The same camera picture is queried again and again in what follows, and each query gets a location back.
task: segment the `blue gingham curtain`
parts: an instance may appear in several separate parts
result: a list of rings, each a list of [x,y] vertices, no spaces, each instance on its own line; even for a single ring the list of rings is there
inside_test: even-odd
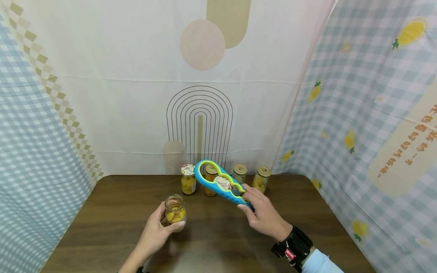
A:
[[[0,18],[0,272],[38,272],[90,191],[53,105]]]
[[[411,22],[419,22],[415,30]],[[425,31],[415,37],[423,25]],[[417,40],[406,43],[410,37]],[[368,176],[381,147],[434,81],[436,45],[434,0],[339,1],[310,62],[274,166],[277,173],[303,173],[312,180],[378,272],[436,272],[436,153],[404,194],[387,195]],[[437,101],[426,103],[425,113]],[[411,124],[414,131],[416,122]],[[409,137],[414,145],[408,152],[416,151],[420,142]],[[437,143],[430,139],[426,145],[435,150]],[[412,162],[404,155],[390,153],[387,166],[397,160],[398,167],[409,168]],[[382,165],[379,175],[387,169]],[[396,181],[390,182],[395,188]]]

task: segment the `wooden table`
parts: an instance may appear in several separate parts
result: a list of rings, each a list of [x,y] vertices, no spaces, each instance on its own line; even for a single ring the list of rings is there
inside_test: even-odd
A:
[[[117,272],[148,216],[173,193],[181,193],[180,176],[103,178],[42,273]],[[266,195],[286,221],[305,231],[345,272],[374,272],[307,178],[273,176]],[[250,228],[234,203],[205,196],[200,185],[184,199],[187,225],[146,263],[151,273],[295,272],[270,252],[272,239]]]

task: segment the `fabric backdrop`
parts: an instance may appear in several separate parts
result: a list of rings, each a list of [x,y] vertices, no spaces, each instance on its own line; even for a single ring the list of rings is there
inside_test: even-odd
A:
[[[14,3],[109,175],[272,167],[334,1]]]
[[[92,183],[0,17],[0,271],[38,272]]]
[[[437,268],[436,24],[431,0],[339,1],[274,166],[312,179],[379,272]]]

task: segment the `red tag on wristband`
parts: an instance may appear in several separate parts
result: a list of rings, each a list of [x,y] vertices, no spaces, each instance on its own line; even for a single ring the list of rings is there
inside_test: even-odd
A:
[[[296,255],[295,255],[293,252],[291,252],[290,249],[287,249],[287,250],[285,251],[285,255],[287,256],[287,258],[288,258],[290,261],[292,261],[292,260],[294,260],[294,259],[296,258]]]

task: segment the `black wrist strap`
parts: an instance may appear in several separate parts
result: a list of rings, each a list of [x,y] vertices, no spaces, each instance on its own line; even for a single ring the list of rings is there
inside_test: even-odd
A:
[[[291,266],[302,272],[301,263],[310,254],[311,239],[298,227],[293,226],[290,235],[283,241],[273,245],[271,251],[278,258],[285,257]]]

